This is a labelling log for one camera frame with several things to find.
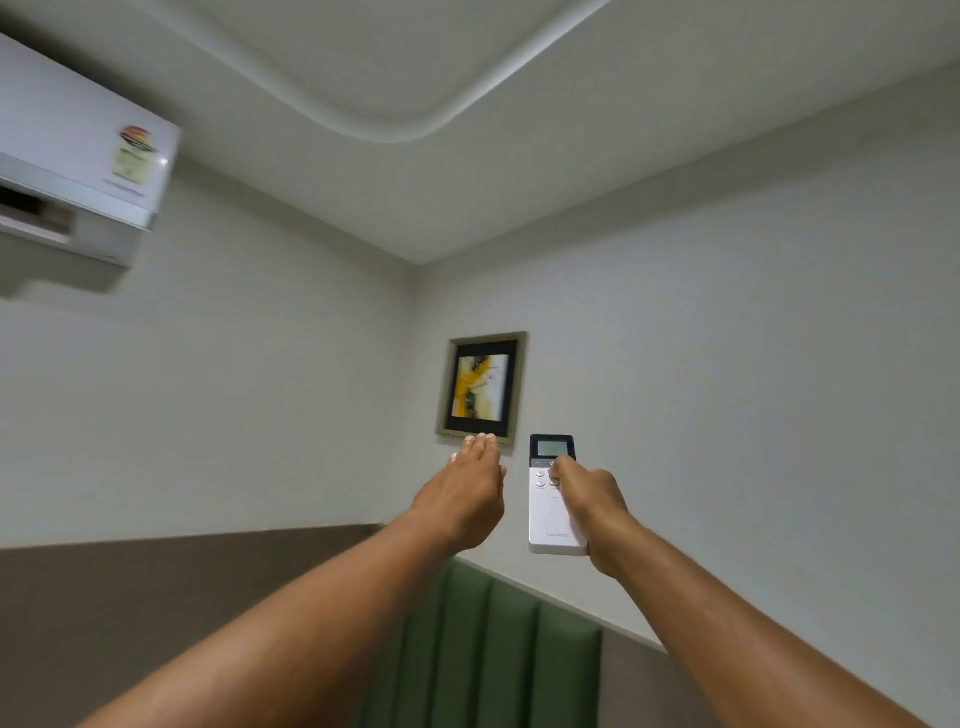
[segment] white wall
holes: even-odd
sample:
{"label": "white wall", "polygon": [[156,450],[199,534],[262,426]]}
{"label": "white wall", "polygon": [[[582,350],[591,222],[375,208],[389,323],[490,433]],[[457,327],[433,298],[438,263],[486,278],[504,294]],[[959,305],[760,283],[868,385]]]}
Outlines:
{"label": "white wall", "polygon": [[446,340],[527,330],[507,516],[468,559],[655,638],[586,559],[527,552],[526,438],[573,434],[644,522],[957,725],[958,322],[954,66],[427,268],[394,510],[454,447]]}
{"label": "white wall", "polygon": [[117,274],[0,236],[0,546],[371,519],[411,266],[184,163]]}

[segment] sticker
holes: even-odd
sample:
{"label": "sticker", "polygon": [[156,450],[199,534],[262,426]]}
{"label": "sticker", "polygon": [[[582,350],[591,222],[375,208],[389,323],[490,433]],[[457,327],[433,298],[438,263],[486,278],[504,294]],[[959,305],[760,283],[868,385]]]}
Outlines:
{"label": "sticker", "polygon": [[150,146],[150,132],[140,127],[126,127],[120,133],[113,174],[134,184],[146,184],[155,157],[156,149]]}

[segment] person's left hand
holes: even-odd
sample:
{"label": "person's left hand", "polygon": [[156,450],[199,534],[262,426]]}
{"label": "person's left hand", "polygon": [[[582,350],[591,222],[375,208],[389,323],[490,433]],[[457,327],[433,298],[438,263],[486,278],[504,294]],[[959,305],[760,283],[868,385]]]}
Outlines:
{"label": "person's left hand", "polygon": [[503,518],[506,474],[494,435],[467,437],[460,452],[420,489],[412,510],[442,529],[456,551],[477,548]]}

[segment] hand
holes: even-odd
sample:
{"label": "hand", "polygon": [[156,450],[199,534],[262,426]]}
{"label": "hand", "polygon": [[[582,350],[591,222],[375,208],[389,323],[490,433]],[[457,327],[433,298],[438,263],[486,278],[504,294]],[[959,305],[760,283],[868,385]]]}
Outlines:
{"label": "hand", "polygon": [[506,474],[496,437],[471,435],[449,464],[423,486],[412,511],[435,523],[455,552],[477,548],[503,518]]}
{"label": "hand", "polygon": [[589,471],[567,455],[557,458],[550,477],[560,480],[566,508],[587,536],[590,561],[601,573],[615,578],[614,536],[621,528],[638,526],[616,478],[607,471]]}

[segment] framed picture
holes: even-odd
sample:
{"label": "framed picture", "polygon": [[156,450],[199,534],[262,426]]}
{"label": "framed picture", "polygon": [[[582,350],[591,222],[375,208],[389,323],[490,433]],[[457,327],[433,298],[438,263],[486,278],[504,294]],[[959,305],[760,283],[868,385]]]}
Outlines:
{"label": "framed picture", "polygon": [[492,432],[512,447],[526,346],[526,331],[451,341],[437,433],[467,437]]}

